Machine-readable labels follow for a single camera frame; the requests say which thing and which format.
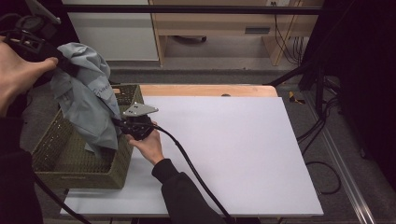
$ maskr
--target human hand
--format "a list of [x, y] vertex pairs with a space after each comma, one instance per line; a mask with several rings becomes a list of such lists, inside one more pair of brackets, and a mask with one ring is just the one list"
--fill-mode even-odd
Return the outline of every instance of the human hand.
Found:
[[28, 91], [41, 75], [56, 67], [58, 59], [30, 63], [21, 58], [0, 36], [0, 117], [4, 117], [15, 98]]
[[128, 143], [133, 147], [137, 147], [143, 157], [153, 165], [163, 160], [163, 147], [161, 146], [160, 133], [156, 129], [154, 129], [147, 138], [141, 141], [134, 140], [134, 138], [129, 134], [126, 134], [125, 136]]

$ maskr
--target black cable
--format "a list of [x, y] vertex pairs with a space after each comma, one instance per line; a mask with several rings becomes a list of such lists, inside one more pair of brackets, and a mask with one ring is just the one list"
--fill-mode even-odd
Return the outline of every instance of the black cable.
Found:
[[277, 28], [276, 14], [274, 15], [274, 18], [275, 18], [275, 41], [276, 41], [277, 45], [283, 50], [282, 46], [279, 44], [279, 41], [277, 41], [276, 33], [279, 33], [280, 38], [282, 39], [283, 45], [285, 46], [285, 50], [286, 50], [286, 52], [287, 52], [287, 54], [285, 53], [286, 59], [288, 60], [289, 63], [297, 64], [297, 62], [291, 62], [291, 61], [289, 60], [289, 57], [291, 57], [291, 55], [290, 55], [288, 46], [286, 45], [286, 42], [285, 42], [285, 40], [283, 39], [282, 34], [280, 33], [279, 29]]
[[15, 30], [5, 30], [5, 31], [0, 31], [0, 35], [6, 35], [8, 32], [12, 32]]
[[300, 39], [300, 52], [299, 52], [299, 65], [303, 62], [303, 50], [304, 50], [304, 37], [301, 37]]
[[314, 142], [314, 140], [318, 137], [319, 133], [322, 131], [322, 129], [324, 128], [324, 126], [326, 125], [326, 120], [322, 122], [319, 130], [315, 133], [315, 135], [311, 138], [311, 141], [309, 141], [308, 145], [306, 145], [305, 149], [302, 152], [302, 155], [305, 155], [305, 152], [309, 149], [309, 147], [312, 145], [312, 143]]
[[304, 149], [303, 155], [307, 151], [307, 149], [310, 147], [312, 142], [315, 140], [315, 138], [318, 136], [318, 133], [323, 129], [325, 123], [326, 123], [326, 118], [330, 116], [330, 110], [338, 105], [338, 97], [335, 96], [332, 99], [330, 99], [327, 104], [325, 109], [323, 110], [323, 113], [319, 116], [319, 119], [317, 122], [314, 124], [314, 126], [307, 131], [306, 133], [302, 134], [301, 136], [297, 137], [298, 143], [302, 143], [309, 135], [311, 135], [317, 128], [319, 128], [319, 131], [315, 134], [315, 136], [311, 139], [311, 141], [308, 143], [308, 146]]
[[298, 52], [298, 48], [299, 48], [299, 36], [295, 36], [294, 37], [294, 41], [293, 41], [293, 58], [294, 60], [297, 61], [297, 64], [300, 65], [300, 61], [299, 61], [299, 52]]
[[22, 18], [16, 13], [7, 13], [0, 17], [0, 31], [13, 29], [17, 21]]
[[64, 209], [64, 211], [66, 211], [68, 214], [70, 214], [72, 217], [76, 218], [77, 220], [79, 220], [82, 223], [85, 224], [91, 224], [91, 222], [89, 222], [87, 219], [85, 219], [84, 216], [77, 214], [76, 212], [74, 212], [71, 208], [69, 208], [64, 202], [62, 202], [62, 200], [54, 193], [52, 192], [52, 190], [47, 187], [46, 184], [44, 184], [44, 182], [34, 173], [35, 176], [35, 182], [37, 183], [37, 185], [44, 190], [44, 192], [46, 192], [53, 201], [55, 201], [58, 205], [60, 205], [62, 207], [62, 209]]
[[324, 166], [328, 167], [329, 169], [331, 169], [334, 172], [335, 176], [337, 177], [337, 182], [338, 182], [337, 188], [334, 189], [334, 190], [331, 190], [331, 191], [320, 191], [320, 190], [318, 190], [320, 194], [330, 195], [330, 194], [334, 194], [334, 193], [338, 192], [341, 189], [341, 186], [342, 186], [341, 177], [337, 173], [337, 171], [335, 171], [334, 168], [332, 168], [329, 164], [327, 164], [326, 162], [323, 162], [323, 161], [309, 161], [309, 162], [305, 163], [306, 166], [311, 165], [311, 164], [324, 165]]
[[204, 180], [200, 177], [200, 175], [198, 174], [198, 172], [195, 170], [194, 165], [192, 164], [189, 156], [187, 155], [187, 152], [184, 150], [183, 146], [176, 140], [176, 138], [170, 134], [169, 132], [167, 132], [165, 129], [161, 128], [158, 125], [154, 125], [154, 124], [147, 124], [147, 123], [133, 123], [133, 125], [137, 125], [137, 126], [146, 126], [146, 127], [152, 127], [154, 129], [157, 129], [158, 131], [161, 131], [163, 133], [166, 133], [166, 135], [168, 135], [173, 141], [174, 143], [177, 145], [178, 149], [180, 150], [181, 154], [183, 155], [184, 159], [186, 160], [187, 164], [190, 166], [192, 172], [194, 173], [195, 177], [197, 178], [197, 180], [199, 181], [199, 183], [201, 184], [201, 186], [204, 188], [204, 190], [206, 191], [206, 193], [209, 195], [209, 197], [213, 200], [213, 202], [218, 206], [218, 208], [221, 210], [222, 214], [226, 217], [227, 219], [227, 223], [229, 224], [236, 224], [235, 220], [230, 216], [230, 214], [227, 212], [227, 210], [221, 205], [221, 203], [219, 202], [219, 200], [216, 198], [216, 196], [212, 193], [212, 191], [210, 191], [210, 189], [207, 187], [206, 183], [204, 182]]

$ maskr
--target gray floor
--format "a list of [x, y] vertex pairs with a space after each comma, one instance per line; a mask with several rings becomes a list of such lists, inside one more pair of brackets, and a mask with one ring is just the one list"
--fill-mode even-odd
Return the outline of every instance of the gray floor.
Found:
[[[262, 84], [286, 74], [295, 65], [282, 60], [280, 66], [270, 64], [264, 45], [259, 37], [211, 37], [205, 43], [197, 40], [170, 38], [163, 67], [157, 63], [124, 62], [112, 63], [111, 80], [133, 83], [193, 83], [193, 84]], [[306, 132], [315, 119], [307, 104], [289, 101], [290, 91], [297, 99], [304, 99], [312, 92], [299, 92], [293, 78], [277, 88], [284, 99], [285, 107], [296, 136]], [[32, 151], [40, 136], [51, 122], [57, 105], [52, 100], [48, 85], [32, 91], [32, 103], [23, 114], [26, 124], [21, 145]], [[325, 92], [326, 99], [332, 94]], [[382, 176], [374, 161], [364, 160], [360, 148], [351, 133], [339, 108], [334, 108], [326, 124], [334, 143], [346, 161], [364, 200], [367, 202], [376, 223], [396, 223], [396, 193]], [[326, 161], [332, 164], [321, 134], [310, 147], [306, 161]], [[319, 190], [336, 187], [335, 176], [320, 166], [310, 166], [309, 172]], [[61, 189], [55, 190], [64, 198]], [[40, 189], [37, 189], [46, 223], [61, 223], [60, 208]], [[324, 210], [323, 217], [285, 218], [283, 223], [360, 223], [344, 189], [334, 195], [319, 195]], [[106, 219], [97, 218], [107, 223]], [[274, 218], [263, 218], [262, 223], [276, 223]]]

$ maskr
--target wire basket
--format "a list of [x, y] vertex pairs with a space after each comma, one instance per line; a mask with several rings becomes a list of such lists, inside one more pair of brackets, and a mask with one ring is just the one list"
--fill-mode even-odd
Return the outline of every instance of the wire basket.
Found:
[[[143, 104], [138, 85], [113, 85], [120, 111], [132, 103]], [[124, 135], [119, 149], [102, 148], [102, 158], [84, 149], [85, 141], [63, 118], [61, 110], [33, 151], [33, 169], [54, 189], [122, 189], [133, 148]]]

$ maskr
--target metal frame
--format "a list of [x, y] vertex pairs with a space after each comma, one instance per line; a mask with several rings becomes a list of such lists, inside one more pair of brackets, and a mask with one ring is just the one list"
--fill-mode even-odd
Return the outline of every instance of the metal frame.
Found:
[[[226, 6], [211, 7], [211, 6], [132, 6], [132, 5], [48, 6], [48, 8], [58, 8], [58, 9], [59, 7], [61, 7], [67, 12], [85, 12], [85, 13], [205, 13], [205, 14], [324, 15], [329, 13], [332, 14], [332, 13], [340, 12], [343, 10], [341, 8], [322, 8], [322, 7], [226, 7]], [[277, 86], [280, 83], [282, 83], [284, 80], [287, 80], [291, 77], [301, 74], [302, 72], [307, 71], [308, 69], [311, 69], [312, 65], [315, 64], [317, 61], [318, 60], [314, 60], [314, 62], [312, 61], [306, 62], [301, 67], [289, 72], [282, 78], [279, 78], [269, 84], [272, 86]], [[312, 100], [311, 96], [308, 96], [307, 94], [305, 96], [308, 105], [312, 110], [314, 118], [318, 119], [318, 114], [317, 114], [318, 109], [315, 109], [313, 103], [314, 101]], [[375, 220], [373, 218], [373, 215], [371, 214], [371, 211], [367, 203], [364, 201], [363, 196], [359, 190], [359, 187], [355, 183], [352, 174], [349, 172], [346, 163], [342, 159], [341, 154], [339, 153], [326, 127], [323, 130], [323, 136], [324, 136], [325, 145], [327, 145], [329, 155], [340, 174], [346, 194], [349, 197], [349, 200], [351, 201], [353, 208], [355, 209], [359, 221], [364, 224], [374, 224]]]
[[85, 13], [204, 13], [204, 14], [276, 14], [323, 15], [339, 12], [340, 8], [322, 7], [233, 7], [233, 6], [175, 6], [175, 5], [63, 5], [67, 12]]

